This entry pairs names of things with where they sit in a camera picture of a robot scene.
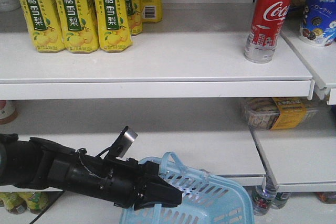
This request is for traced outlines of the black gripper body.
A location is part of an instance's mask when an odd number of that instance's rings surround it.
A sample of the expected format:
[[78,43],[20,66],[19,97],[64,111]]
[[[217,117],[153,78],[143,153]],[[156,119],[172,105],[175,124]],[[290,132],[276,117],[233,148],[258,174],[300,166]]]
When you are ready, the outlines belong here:
[[135,159],[112,162],[100,179],[97,198],[113,202],[121,208],[149,208],[161,199],[159,165],[153,162],[139,164]]

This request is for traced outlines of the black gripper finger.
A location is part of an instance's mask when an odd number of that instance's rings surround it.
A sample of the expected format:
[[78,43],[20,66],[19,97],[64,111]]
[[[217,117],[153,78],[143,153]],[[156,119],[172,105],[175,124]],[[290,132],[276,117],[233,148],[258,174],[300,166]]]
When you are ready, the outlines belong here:
[[134,210],[153,208],[156,204],[174,208],[182,203],[183,192],[161,178],[141,181],[136,190]]

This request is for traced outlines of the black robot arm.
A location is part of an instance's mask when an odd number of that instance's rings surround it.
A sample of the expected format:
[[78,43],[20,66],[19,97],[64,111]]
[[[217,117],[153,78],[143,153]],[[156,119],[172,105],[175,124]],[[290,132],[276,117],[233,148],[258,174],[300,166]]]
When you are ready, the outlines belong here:
[[48,187],[113,202],[121,208],[177,207],[182,192],[159,176],[160,166],[129,158],[126,134],[103,150],[105,157],[87,155],[43,138],[20,141],[17,134],[1,135],[1,185],[24,189]]

